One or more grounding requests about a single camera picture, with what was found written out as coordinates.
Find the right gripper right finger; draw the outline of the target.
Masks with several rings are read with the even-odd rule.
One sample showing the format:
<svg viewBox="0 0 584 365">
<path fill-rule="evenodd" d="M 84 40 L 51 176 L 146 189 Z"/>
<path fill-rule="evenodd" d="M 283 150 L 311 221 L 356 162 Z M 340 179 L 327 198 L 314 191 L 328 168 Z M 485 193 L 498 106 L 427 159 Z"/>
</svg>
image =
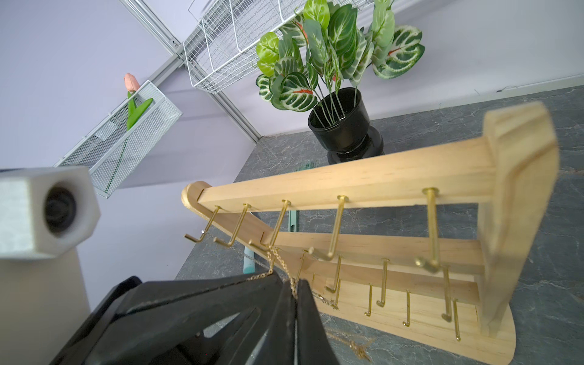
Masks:
<svg viewBox="0 0 584 365">
<path fill-rule="evenodd" d="M 308 281 L 301 279 L 294 297 L 284 287 L 256 364 L 338 364 L 324 330 Z"/>
</svg>

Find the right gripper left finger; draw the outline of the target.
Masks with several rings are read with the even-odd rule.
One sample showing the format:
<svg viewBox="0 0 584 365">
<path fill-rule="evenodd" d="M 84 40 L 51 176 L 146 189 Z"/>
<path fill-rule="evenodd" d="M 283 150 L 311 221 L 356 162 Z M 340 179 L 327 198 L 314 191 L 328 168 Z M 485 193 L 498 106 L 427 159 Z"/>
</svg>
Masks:
<svg viewBox="0 0 584 365">
<path fill-rule="evenodd" d="M 245 364 L 283 288 L 276 274 L 115 286 L 54 364 Z"/>
</svg>

